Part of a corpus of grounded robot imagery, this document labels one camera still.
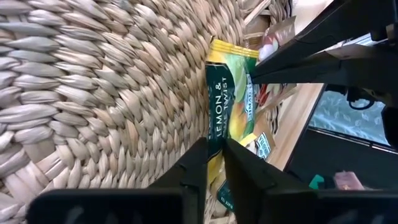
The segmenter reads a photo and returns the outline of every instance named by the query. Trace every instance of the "black cable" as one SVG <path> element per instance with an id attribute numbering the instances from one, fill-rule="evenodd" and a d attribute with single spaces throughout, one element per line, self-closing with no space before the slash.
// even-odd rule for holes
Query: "black cable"
<path id="1" fill-rule="evenodd" d="M 353 106 L 353 102 L 348 102 L 348 105 L 353 110 L 367 110 L 367 109 L 371 108 L 374 105 L 374 101 L 369 101 L 368 105 L 363 106 L 361 108 L 357 108 L 357 107 Z"/>

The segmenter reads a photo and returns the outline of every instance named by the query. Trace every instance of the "pink object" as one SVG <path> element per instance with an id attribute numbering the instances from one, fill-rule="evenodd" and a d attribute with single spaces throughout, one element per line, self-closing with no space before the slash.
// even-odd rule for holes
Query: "pink object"
<path id="1" fill-rule="evenodd" d="M 365 190 L 354 172 L 338 172 L 334 180 L 340 190 Z"/>

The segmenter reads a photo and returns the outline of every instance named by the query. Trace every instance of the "lemon tea packet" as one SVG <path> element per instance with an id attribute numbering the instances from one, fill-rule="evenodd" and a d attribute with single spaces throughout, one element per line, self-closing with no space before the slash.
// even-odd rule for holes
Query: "lemon tea packet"
<path id="1" fill-rule="evenodd" d="M 209 92 L 208 184 L 222 169 L 221 145 L 226 138 L 244 139 L 254 130 L 256 107 L 250 72 L 258 52 L 214 40 L 206 60 Z"/>
<path id="2" fill-rule="evenodd" d="M 264 113 L 257 114 L 253 133 L 246 136 L 239 143 L 266 162 L 268 161 L 272 152 L 274 152 L 275 141 L 266 120 L 262 118 L 264 115 Z M 234 203 L 229 190 L 228 181 L 226 180 L 224 169 L 213 181 L 212 185 L 210 186 L 210 192 L 215 195 L 217 200 L 229 211 L 234 211 Z"/>

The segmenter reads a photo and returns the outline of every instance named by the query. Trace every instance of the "green object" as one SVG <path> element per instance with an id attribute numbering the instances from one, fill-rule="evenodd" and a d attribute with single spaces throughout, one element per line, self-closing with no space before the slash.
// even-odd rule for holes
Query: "green object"
<path id="1" fill-rule="evenodd" d="M 243 131 L 242 139 L 244 139 L 244 137 L 248 136 L 249 134 L 253 133 L 253 131 L 254 131 L 254 120 L 251 120 L 246 124 L 246 127 Z"/>
<path id="2" fill-rule="evenodd" d="M 217 199 L 223 204 L 229 211 L 234 211 L 234 203 L 232 201 L 231 191 L 228 187 L 228 182 L 224 181 L 223 185 L 218 189 Z"/>
<path id="3" fill-rule="evenodd" d="M 324 183 L 325 179 L 320 176 L 320 175 L 315 175 L 315 177 L 313 177 L 313 179 L 310 182 L 310 188 L 318 190 L 319 189 L 319 183 Z"/>

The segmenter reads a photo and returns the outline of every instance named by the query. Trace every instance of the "packet label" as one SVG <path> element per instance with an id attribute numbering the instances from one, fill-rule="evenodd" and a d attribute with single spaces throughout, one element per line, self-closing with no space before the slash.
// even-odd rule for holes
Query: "packet label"
<path id="1" fill-rule="evenodd" d="M 206 61 L 209 92 L 208 183 L 220 173 L 222 143 L 240 141 L 254 130 L 255 101 L 250 72 L 258 52 L 214 40 Z"/>
<path id="2" fill-rule="evenodd" d="M 275 24 L 266 30 L 259 48 L 259 62 L 265 60 L 275 53 L 279 47 L 285 45 L 295 37 L 294 23 L 295 16 Z M 257 111 L 277 106 L 281 101 L 295 93 L 296 86 L 293 83 L 259 85 L 259 91 L 256 95 L 256 103 L 258 103 Z"/>
<path id="3" fill-rule="evenodd" d="M 271 153 L 271 144 L 267 139 L 265 133 L 261 133 L 257 138 L 254 134 L 248 135 L 245 139 L 240 142 L 241 145 L 245 146 L 246 149 L 253 152 L 256 156 L 265 160 Z M 228 181 L 224 180 L 221 187 L 217 190 L 217 200 L 223 204 L 228 210 L 234 210 L 234 203 L 232 200 L 232 195 L 228 187 Z"/>

